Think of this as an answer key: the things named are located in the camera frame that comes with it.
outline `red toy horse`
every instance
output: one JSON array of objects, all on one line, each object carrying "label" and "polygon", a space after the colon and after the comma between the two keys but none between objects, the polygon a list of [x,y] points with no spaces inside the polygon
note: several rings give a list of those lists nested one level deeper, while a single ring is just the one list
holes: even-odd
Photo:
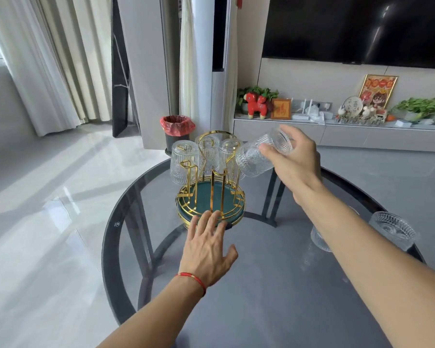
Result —
[{"label": "red toy horse", "polygon": [[258,97],[256,93],[247,93],[244,99],[248,101],[248,118],[253,118],[255,111],[259,111],[259,118],[264,120],[268,114],[268,107],[266,104],[266,98],[262,95]]}]

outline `round glass table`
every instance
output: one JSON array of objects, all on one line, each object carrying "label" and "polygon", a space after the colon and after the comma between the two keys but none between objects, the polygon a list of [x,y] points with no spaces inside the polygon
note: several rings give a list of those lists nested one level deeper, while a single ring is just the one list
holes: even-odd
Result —
[{"label": "round glass table", "polygon": [[[180,186],[166,160],[125,191],[102,246],[106,293],[121,324],[177,273],[186,239],[175,205]],[[325,185],[368,222],[371,197],[322,169]],[[311,241],[312,223],[274,170],[243,178],[244,218],[226,231],[239,253],[182,329],[182,347],[391,347],[332,253]],[[408,251],[423,262],[416,246]]]}]

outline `wall-mounted television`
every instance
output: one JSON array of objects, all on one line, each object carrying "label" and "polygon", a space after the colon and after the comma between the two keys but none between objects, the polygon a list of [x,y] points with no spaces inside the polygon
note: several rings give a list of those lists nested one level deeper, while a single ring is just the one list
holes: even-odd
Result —
[{"label": "wall-mounted television", "polygon": [[435,68],[435,0],[270,0],[262,56]]}]

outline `textured glass cup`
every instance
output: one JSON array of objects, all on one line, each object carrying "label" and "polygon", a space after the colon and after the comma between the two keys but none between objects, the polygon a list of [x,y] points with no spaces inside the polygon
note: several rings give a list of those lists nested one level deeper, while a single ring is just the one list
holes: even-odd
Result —
[{"label": "textured glass cup", "polygon": [[[227,169],[227,180],[231,180],[232,182],[237,181],[238,176],[238,165],[235,161],[234,155],[237,148],[241,146],[241,143],[238,139],[229,138],[223,140],[221,142],[221,146],[219,147],[219,173],[224,173],[224,169]],[[244,176],[243,173],[240,173],[240,179]]]},{"label": "textured glass cup", "polygon": [[256,177],[274,167],[272,162],[259,151],[258,147],[262,143],[272,145],[284,155],[288,155],[293,149],[290,138],[279,128],[272,129],[262,137],[245,143],[237,148],[235,153],[235,160],[245,176]]},{"label": "textured glass cup", "polygon": [[[355,213],[357,213],[358,215],[360,214],[359,212],[357,212],[356,210],[354,210],[351,206],[350,209],[353,210]],[[329,248],[329,246],[327,245],[327,243],[325,242],[324,238],[322,238],[322,236],[320,235],[319,231],[317,230],[316,227],[313,226],[313,229],[311,230],[311,240],[313,241],[313,243],[319,248],[322,249],[324,251],[328,251],[328,252],[332,252]]]},{"label": "textured glass cup", "polygon": [[[178,140],[173,144],[170,171],[171,180],[175,184],[185,186],[187,184],[189,169],[182,167],[181,162],[184,162],[188,166],[199,166],[200,151],[198,150],[197,143],[190,140]],[[195,183],[196,174],[196,168],[190,169],[190,183]]]},{"label": "textured glass cup", "polygon": [[389,212],[376,212],[372,215],[369,224],[403,251],[411,248],[418,238],[418,233],[409,223]]},{"label": "textured glass cup", "polygon": [[198,147],[202,152],[200,156],[199,173],[210,176],[212,171],[219,171],[219,139],[213,135],[207,135],[202,140],[197,138]]}]

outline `forearm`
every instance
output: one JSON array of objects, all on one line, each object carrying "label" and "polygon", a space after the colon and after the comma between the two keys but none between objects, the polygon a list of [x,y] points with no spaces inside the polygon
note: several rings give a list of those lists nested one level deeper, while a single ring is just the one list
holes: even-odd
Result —
[{"label": "forearm", "polygon": [[435,272],[386,240],[320,183],[302,187],[295,197],[392,345],[435,347]]},{"label": "forearm", "polygon": [[203,289],[189,277],[175,277],[154,298],[103,341],[99,348],[170,348],[197,305]]}]

